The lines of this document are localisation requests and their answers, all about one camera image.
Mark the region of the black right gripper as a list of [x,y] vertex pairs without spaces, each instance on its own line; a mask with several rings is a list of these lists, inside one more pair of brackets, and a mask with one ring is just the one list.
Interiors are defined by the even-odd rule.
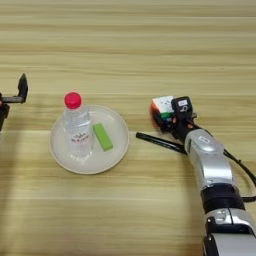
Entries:
[[184,140],[190,131],[198,128],[194,119],[196,115],[191,118],[179,119],[177,116],[162,116],[154,114],[153,118],[161,131],[170,133],[177,140]]

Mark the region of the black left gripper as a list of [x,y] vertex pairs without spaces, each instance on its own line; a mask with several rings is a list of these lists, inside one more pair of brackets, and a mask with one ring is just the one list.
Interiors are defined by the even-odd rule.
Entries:
[[18,96],[3,97],[0,93],[0,131],[3,128],[5,119],[8,117],[10,104],[23,104],[25,102],[25,99],[27,98],[28,83],[25,74],[22,74],[22,76],[19,79],[18,90]]

